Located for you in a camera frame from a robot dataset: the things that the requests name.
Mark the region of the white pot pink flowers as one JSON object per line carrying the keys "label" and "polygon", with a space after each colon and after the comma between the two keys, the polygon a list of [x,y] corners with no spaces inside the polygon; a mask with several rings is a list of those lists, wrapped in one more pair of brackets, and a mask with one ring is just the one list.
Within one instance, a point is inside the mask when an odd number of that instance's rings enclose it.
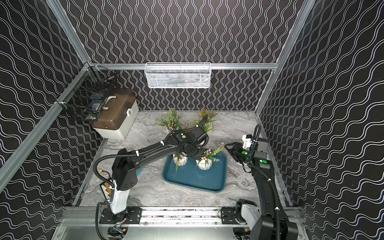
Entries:
{"label": "white pot pink flowers", "polygon": [[176,173],[179,167],[182,167],[187,164],[188,157],[185,153],[173,154],[173,162],[176,165]]}

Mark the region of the pink flower potted plant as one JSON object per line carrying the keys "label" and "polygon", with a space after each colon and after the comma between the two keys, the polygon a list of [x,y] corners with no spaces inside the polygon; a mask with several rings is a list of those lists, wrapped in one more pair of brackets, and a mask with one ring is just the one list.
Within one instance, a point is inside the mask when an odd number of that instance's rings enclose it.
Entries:
{"label": "pink flower potted plant", "polygon": [[213,163],[219,162],[219,153],[223,150],[224,146],[220,146],[216,150],[207,149],[204,151],[202,157],[196,160],[196,166],[203,171],[209,170]]}

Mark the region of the white pot green plant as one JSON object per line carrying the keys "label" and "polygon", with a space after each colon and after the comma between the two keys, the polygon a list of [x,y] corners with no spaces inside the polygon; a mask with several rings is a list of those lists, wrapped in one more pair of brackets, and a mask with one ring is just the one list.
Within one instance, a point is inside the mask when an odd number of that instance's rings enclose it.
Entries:
{"label": "white pot green plant", "polygon": [[[192,126],[193,127],[195,127],[196,125],[198,125],[199,124],[199,122],[193,122],[192,123]],[[203,126],[203,130],[206,132],[206,133],[208,133],[208,132],[210,132],[210,131],[212,131],[214,129],[214,127],[213,127],[213,123],[212,122],[205,122],[205,124],[204,124],[204,126]]]}

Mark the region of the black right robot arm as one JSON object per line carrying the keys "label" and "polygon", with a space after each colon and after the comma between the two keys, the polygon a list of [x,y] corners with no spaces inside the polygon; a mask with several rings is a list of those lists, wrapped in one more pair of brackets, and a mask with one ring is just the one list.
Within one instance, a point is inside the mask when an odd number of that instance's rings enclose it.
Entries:
{"label": "black right robot arm", "polygon": [[242,137],[242,143],[225,145],[231,157],[254,178],[261,204],[257,209],[250,201],[237,201],[236,221],[248,225],[251,240],[296,240],[298,227],[290,222],[282,206],[275,183],[275,168],[262,148],[260,133],[261,125],[257,124],[252,135]]}

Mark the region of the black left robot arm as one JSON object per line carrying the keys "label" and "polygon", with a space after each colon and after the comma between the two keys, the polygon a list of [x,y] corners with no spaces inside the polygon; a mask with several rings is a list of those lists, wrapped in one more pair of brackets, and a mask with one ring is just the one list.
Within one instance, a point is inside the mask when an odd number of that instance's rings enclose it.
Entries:
{"label": "black left robot arm", "polygon": [[[140,170],[159,159],[176,154],[199,159],[208,142],[208,133],[196,126],[187,130],[171,130],[165,139],[149,147],[130,152],[123,150],[97,159],[93,172],[98,179],[110,185],[112,195],[109,208],[112,214],[117,215],[126,210],[129,191],[138,183],[137,173]],[[103,177],[98,170],[99,163],[107,159],[114,159],[111,180]]]}

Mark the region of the back left potted plant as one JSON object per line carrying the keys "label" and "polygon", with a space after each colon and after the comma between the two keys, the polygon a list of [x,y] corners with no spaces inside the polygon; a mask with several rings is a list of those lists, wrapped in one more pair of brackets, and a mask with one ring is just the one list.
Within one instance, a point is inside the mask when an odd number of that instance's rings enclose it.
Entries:
{"label": "back left potted plant", "polygon": [[180,128],[182,116],[175,109],[170,109],[169,113],[162,115],[155,120],[156,126],[165,127],[167,131],[178,130]]}

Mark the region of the back right potted plant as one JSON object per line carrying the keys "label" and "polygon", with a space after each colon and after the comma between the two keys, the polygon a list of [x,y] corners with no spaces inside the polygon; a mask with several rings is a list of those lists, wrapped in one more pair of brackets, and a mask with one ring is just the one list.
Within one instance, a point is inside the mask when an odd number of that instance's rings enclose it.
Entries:
{"label": "back right potted plant", "polygon": [[201,109],[198,113],[197,123],[199,123],[204,117],[208,117],[206,123],[212,123],[216,121],[216,117],[219,112],[216,110]]}

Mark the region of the brown lid storage box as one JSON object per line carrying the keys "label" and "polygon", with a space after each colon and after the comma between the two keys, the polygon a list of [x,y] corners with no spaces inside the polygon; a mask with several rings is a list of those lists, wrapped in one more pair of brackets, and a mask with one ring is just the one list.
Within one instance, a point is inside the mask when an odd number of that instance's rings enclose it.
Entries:
{"label": "brown lid storage box", "polygon": [[114,89],[92,127],[106,139],[124,140],[139,113],[134,92]]}

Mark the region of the teal plastic tray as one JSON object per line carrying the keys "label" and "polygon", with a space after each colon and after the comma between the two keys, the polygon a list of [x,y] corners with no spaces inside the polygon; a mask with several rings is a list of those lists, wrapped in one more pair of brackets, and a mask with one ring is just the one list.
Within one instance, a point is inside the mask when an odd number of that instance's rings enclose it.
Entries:
{"label": "teal plastic tray", "polygon": [[167,157],[163,179],[169,184],[174,184],[190,189],[220,193],[226,187],[228,159],[222,152],[218,153],[219,161],[213,163],[208,170],[201,170],[196,166],[196,161],[188,158],[184,166],[176,167],[173,157]]}

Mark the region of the patterned card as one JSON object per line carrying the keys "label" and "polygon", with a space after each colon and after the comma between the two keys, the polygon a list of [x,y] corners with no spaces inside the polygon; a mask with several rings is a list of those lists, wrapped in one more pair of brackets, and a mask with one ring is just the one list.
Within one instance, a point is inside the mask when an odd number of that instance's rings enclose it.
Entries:
{"label": "patterned card", "polygon": [[111,189],[110,185],[108,183],[101,183],[100,188],[103,193],[103,196],[105,197],[105,200],[109,200],[113,193],[113,190]]}

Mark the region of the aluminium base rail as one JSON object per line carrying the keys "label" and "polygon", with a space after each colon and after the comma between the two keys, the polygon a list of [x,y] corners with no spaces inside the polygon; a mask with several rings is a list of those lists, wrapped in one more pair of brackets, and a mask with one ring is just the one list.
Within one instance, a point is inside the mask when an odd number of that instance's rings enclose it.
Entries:
{"label": "aluminium base rail", "polygon": [[116,226],[126,229],[122,240],[237,240],[249,227],[235,214],[234,207],[128,207],[113,217],[104,207],[67,207],[52,238],[107,239]]}

